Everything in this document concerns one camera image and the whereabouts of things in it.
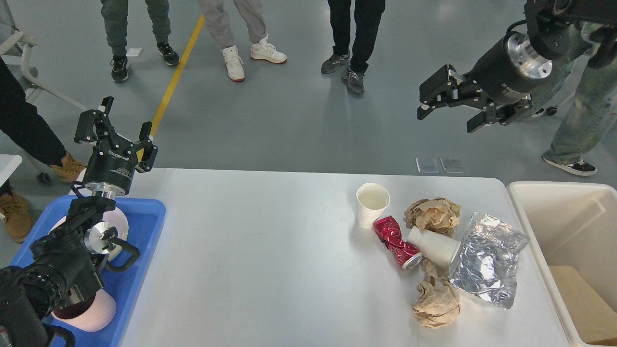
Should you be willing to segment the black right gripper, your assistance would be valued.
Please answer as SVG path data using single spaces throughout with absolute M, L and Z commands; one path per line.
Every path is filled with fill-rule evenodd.
M 453 65 L 444 65 L 424 81 L 419 86 L 418 120 L 441 107 L 482 108 L 483 99 L 488 99 L 491 103 L 467 121 L 467 132 L 494 123 L 509 125 L 531 109 L 531 99 L 523 97 L 547 81 L 552 68 L 552 61 L 535 51 L 527 34 L 510 32 L 465 76 Z

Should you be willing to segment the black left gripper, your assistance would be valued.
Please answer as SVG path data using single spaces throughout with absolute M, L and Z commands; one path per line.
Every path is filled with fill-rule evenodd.
M 84 186 L 93 192 L 108 191 L 115 196 L 124 196 L 130 192 L 136 170 L 139 173 L 151 171 L 158 147 L 150 136 L 153 125 L 151 121 L 142 124 L 139 141 L 134 145 L 134 150 L 121 145 L 111 145 L 108 141 L 98 141 L 115 132 L 108 117 L 113 102 L 114 97 L 108 96 L 102 99 L 99 108 L 82 112 L 74 141 L 77 144 L 97 141 L 84 174 Z M 137 160 L 136 154 L 139 151 L 142 151 L 142 154 Z

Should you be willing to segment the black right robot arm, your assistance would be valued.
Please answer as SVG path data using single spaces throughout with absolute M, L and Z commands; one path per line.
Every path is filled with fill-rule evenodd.
M 418 120 L 437 108 L 464 105 L 480 111 L 467 121 L 469 133 L 511 123 L 531 107 L 532 92 L 549 81 L 554 62 L 569 52 L 570 27 L 593 45 L 591 68 L 615 59 L 616 8 L 614 0 L 527 1 L 525 33 L 510 26 L 469 72 L 445 64 L 419 86 Z

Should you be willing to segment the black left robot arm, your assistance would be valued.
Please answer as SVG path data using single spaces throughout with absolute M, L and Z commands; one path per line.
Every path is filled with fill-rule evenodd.
M 94 143 L 94 149 L 83 181 L 71 185 L 76 198 L 65 221 L 31 244 L 32 264 L 1 270 L 3 347 L 48 347 L 56 336 L 73 347 L 73 333 L 43 319 L 57 308 L 92 301 L 104 288 L 103 269 L 123 272 L 140 257 L 136 246 L 104 222 L 104 213 L 116 208 L 117 196 L 129 193 L 135 172 L 152 169 L 158 148 L 150 121 L 136 143 L 117 134 L 108 116 L 113 101 L 106 97 L 99 108 L 80 114 L 74 140 Z

